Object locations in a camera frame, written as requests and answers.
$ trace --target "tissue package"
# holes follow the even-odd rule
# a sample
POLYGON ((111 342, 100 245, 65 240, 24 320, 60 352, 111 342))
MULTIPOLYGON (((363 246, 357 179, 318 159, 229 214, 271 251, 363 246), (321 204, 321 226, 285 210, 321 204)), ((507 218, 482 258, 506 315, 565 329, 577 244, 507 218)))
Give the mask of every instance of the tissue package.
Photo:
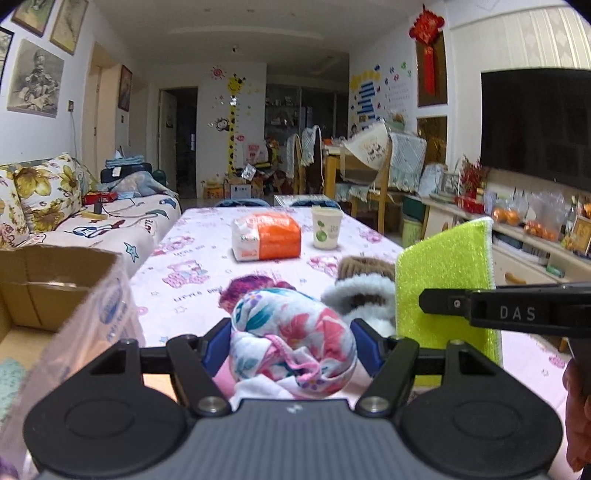
POLYGON ((239 262, 299 257, 301 229, 285 213, 246 215, 232 224, 232 250, 239 262))

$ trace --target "dining table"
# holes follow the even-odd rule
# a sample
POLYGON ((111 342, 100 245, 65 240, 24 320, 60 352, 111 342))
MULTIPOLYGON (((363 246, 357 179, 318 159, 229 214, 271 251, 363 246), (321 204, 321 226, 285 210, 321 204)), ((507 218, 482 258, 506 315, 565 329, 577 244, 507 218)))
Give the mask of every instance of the dining table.
MULTIPOLYGON (((354 218, 343 214, 338 246, 319 250, 313 245, 311 209, 272 207, 290 215, 301 229, 301 255, 271 261, 237 262, 232 252, 234 220, 264 208, 195 208, 186 210, 164 240, 131 279, 146 346, 162 346, 178 335, 204 335, 228 312, 219 306, 220 294, 233 279, 265 275, 287 282, 296 290, 319 299, 335 283, 341 258, 375 257, 395 263, 402 247, 354 218)), ((503 367, 543 398, 561 417, 567 394, 562 375, 568 356, 538 339, 515 332, 502 332, 503 367)), ((145 384, 172 397, 170 380, 164 375, 145 375, 145 384)), ((235 382, 228 362, 214 378, 228 398, 235 382)), ((358 363, 348 385, 329 398, 346 398, 351 406, 371 383, 358 363)), ((560 480, 574 480, 566 464, 566 440, 550 474, 560 480)))

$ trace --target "black tv screen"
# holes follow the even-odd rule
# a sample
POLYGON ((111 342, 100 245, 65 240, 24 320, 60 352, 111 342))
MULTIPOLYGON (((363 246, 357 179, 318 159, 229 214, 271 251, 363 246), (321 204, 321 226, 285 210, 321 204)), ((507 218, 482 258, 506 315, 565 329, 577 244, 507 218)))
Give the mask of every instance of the black tv screen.
POLYGON ((487 167, 591 190, 591 71, 482 73, 487 167))

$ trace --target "screw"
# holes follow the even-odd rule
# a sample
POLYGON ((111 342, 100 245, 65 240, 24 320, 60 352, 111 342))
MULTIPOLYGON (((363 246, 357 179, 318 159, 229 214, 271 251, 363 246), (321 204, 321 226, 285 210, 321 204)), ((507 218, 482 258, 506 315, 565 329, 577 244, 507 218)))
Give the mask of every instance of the screw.
POLYGON ((381 413, 388 409, 390 402, 382 397, 366 397, 359 406, 370 413, 381 413))
POLYGON ((197 407, 208 413, 219 413, 226 408, 226 401, 220 397, 205 397, 199 400, 197 407))

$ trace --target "yellow-green cleaning cloth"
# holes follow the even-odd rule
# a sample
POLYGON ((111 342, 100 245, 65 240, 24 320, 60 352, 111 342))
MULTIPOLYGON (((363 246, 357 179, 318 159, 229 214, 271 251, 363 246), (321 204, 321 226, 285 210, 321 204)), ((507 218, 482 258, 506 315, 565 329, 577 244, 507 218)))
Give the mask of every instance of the yellow-green cleaning cloth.
MULTIPOLYGON (((424 348, 445 348, 464 340, 495 363, 502 359, 501 334, 471 327, 463 317, 423 313, 419 295, 426 288, 492 289, 492 219, 458 225, 403 251, 396 262, 397 335, 424 348)), ((435 387, 439 377, 417 377, 415 386, 435 387)))

